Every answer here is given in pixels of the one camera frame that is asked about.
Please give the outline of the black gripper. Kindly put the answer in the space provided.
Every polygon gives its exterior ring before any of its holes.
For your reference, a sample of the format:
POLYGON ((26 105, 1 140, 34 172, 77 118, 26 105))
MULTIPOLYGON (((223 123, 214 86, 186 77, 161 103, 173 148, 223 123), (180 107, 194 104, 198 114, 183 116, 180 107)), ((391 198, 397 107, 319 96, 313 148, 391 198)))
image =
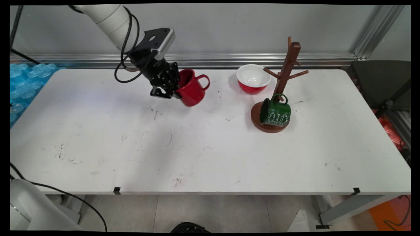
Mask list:
POLYGON ((170 63, 169 75, 169 64, 165 59, 155 59, 157 53, 158 51, 152 48, 135 46, 129 55, 130 62, 141 71, 143 76, 151 81, 153 86, 150 95, 152 97, 181 99, 181 96, 174 90, 179 89, 178 64, 176 62, 170 63))

